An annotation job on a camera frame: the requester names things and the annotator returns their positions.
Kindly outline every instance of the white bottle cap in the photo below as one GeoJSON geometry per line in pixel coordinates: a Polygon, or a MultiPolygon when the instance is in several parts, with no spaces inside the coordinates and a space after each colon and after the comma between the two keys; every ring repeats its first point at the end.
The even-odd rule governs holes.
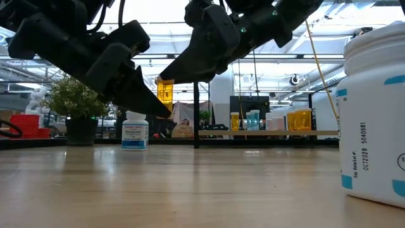
{"type": "Polygon", "coordinates": [[[145,114],[140,114],[136,113],[134,111],[127,111],[127,120],[145,120],[146,115],[145,114]]]}

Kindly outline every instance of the warehouse ceiling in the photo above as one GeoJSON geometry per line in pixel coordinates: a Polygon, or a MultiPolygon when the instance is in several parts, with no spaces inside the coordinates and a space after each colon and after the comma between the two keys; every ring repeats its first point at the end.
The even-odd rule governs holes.
{"type": "MultiPolygon", "coordinates": [[[[138,20],[151,38],[149,50],[134,61],[135,64],[142,66],[145,83],[152,90],[156,90],[154,78],[173,61],[168,59],[168,54],[169,58],[170,56],[176,57],[188,46],[192,33],[192,28],[184,23],[184,7],[188,2],[189,0],[131,0],[126,3],[123,21],[138,20]]],[[[111,9],[107,10],[104,25],[101,27],[101,30],[107,34],[118,28],[118,6],[119,4],[115,3],[111,9]]],[[[332,60],[321,61],[323,74],[329,75],[331,82],[335,82],[332,77],[341,78],[342,73],[339,73],[337,77],[334,72],[342,68],[344,46],[353,38],[354,34],[359,34],[361,28],[379,29],[404,19],[404,13],[397,1],[364,0],[350,1],[350,3],[348,1],[325,1],[319,10],[308,18],[316,52],[333,55],[332,60]]],[[[12,32],[0,28],[0,35],[9,37],[12,32]]],[[[0,55],[2,55],[0,63],[13,65],[38,75],[36,80],[62,78],[62,72],[47,61],[10,60],[6,56],[6,44],[1,42],[1,37],[0,45],[2,45],[0,46],[0,55]]],[[[321,87],[320,75],[314,59],[310,57],[311,54],[313,51],[306,26],[302,24],[294,31],[294,38],[284,47],[279,48],[273,41],[270,41],[257,48],[254,53],[250,53],[240,63],[237,61],[232,63],[229,67],[234,72],[235,88],[240,88],[242,91],[255,91],[256,83],[258,89],[262,91],[313,89],[315,84],[321,87]],[[302,80],[298,86],[292,87],[289,79],[294,75],[298,75],[302,80]]],[[[21,79],[35,80],[24,74],[21,76],[21,79]]],[[[6,80],[7,75],[2,75],[0,72],[0,79],[6,80]]],[[[200,86],[202,92],[208,89],[207,84],[200,86]]],[[[190,92],[192,85],[176,85],[175,90],[190,92]]]]}

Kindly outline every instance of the white plastic bottle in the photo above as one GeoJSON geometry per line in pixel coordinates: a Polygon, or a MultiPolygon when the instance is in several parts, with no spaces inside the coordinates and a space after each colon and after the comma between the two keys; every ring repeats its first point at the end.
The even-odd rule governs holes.
{"type": "Polygon", "coordinates": [[[349,77],[336,90],[342,186],[405,208],[405,23],[355,38],[344,56],[349,77]]]}
{"type": "Polygon", "coordinates": [[[127,120],[122,123],[121,148],[130,151],[145,151],[149,139],[149,123],[144,114],[127,111],[127,120]]]}

